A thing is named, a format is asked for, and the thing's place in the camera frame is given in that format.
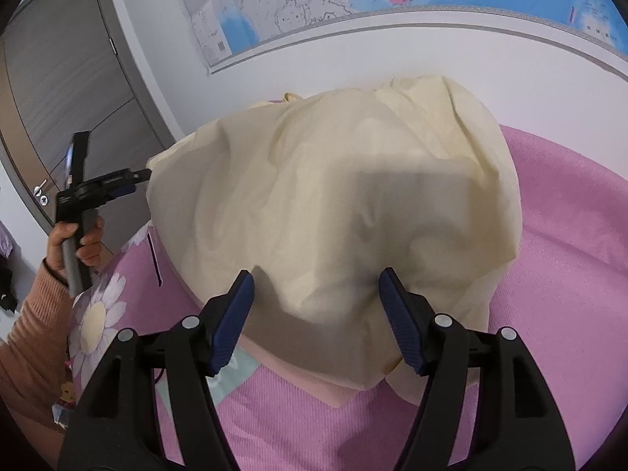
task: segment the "white daisy print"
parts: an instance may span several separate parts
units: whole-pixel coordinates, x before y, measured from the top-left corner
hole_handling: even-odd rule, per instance
[[[140,244],[142,244],[144,242],[144,239],[146,239],[146,236],[148,235],[148,231],[150,230],[152,226],[153,226],[153,222],[149,221],[142,228],[140,228],[135,233],[135,235],[131,237],[124,246],[122,246],[121,248],[122,253],[126,253],[129,249],[131,249],[131,246],[139,246]]]
[[[76,326],[70,333],[72,376],[80,373],[85,389],[93,371],[117,335],[112,326],[126,311],[126,303],[118,301],[126,279],[115,273],[111,280],[103,275],[97,286],[81,294],[77,300]]]
[[[231,355],[231,359],[229,360],[229,363],[227,363],[227,366],[229,368],[233,368],[234,370],[237,370],[237,359],[236,359],[236,353],[233,353]],[[222,372],[224,371],[224,369],[222,369],[220,372],[218,372],[217,375],[213,376],[213,377],[207,377],[207,385],[212,388],[212,387],[216,387],[221,383],[222,380]]]

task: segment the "pink blanket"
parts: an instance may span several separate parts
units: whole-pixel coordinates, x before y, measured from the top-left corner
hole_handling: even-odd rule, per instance
[[[628,182],[554,143],[503,130],[519,173],[524,232],[520,256],[492,300],[489,331],[511,325],[521,334],[582,466],[628,402]],[[77,304],[84,311],[87,301],[103,302],[109,310],[102,351],[121,327],[161,331],[198,313],[154,229],[148,235],[139,232],[137,245],[108,266],[106,289]],[[77,351],[78,391],[102,355],[100,347],[84,357]],[[454,461],[466,456],[476,398],[472,387]],[[166,453],[181,462],[160,397],[158,409]],[[416,413],[385,382],[334,409],[263,366],[217,410],[243,471],[392,470]]]

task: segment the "knit sweater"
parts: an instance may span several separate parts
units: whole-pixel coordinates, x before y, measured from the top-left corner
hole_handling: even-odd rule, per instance
[[[63,430],[52,404],[65,379],[72,300],[42,265],[6,343],[0,345],[0,397],[35,450],[54,468]]]

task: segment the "teal fabric patch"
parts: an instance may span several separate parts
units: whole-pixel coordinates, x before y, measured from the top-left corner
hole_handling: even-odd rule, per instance
[[[220,404],[225,397],[234,389],[244,383],[253,372],[257,370],[259,363],[255,361],[240,347],[236,347],[231,359],[226,367],[224,367],[217,376],[207,377],[207,385],[209,393],[212,395],[214,405]],[[155,386],[155,390],[161,397],[164,407],[172,418],[172,406],[170,404],[170,394],[168,393],[168,378],[166,374]]]

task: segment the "black wristband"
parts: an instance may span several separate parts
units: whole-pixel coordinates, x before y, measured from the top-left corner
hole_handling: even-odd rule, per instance
[[[46,262],[46,259],[43,259],[43,266],[46,268],[49,275],[51,275],[55,280],[61,283],[61,285],[65,287],[68,286],[68,282],[65,281],[65,278],[63,278],[58,272],[52,270],[51,267],[48,265],[48,262]]]

